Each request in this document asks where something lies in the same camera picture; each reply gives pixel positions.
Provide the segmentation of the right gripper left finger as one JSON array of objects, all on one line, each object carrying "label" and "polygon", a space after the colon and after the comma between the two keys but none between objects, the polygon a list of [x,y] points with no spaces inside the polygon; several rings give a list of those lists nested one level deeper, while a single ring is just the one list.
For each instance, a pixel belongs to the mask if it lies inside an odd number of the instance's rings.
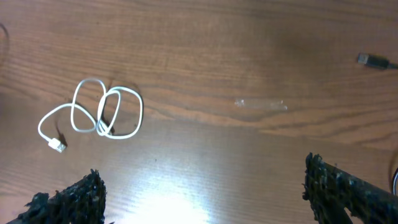
[{"label": "right gripper left finger", "polygon": [[27,211],[11,220],[13,224],[93,223],[103,224],[106,208],[106,186],[98,170],[73,185],[56,191],[53,197],[39,192],[26,204]]}]

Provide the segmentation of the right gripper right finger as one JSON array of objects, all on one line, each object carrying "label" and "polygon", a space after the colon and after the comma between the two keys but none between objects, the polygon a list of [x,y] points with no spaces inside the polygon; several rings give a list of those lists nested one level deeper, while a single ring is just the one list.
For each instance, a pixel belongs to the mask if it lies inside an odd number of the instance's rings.
[{"label": "right gripper right finger", "polygon": [[302,198],[318,223],[397,223],[397,196],[359,179],[310,153],[305,159]]}]

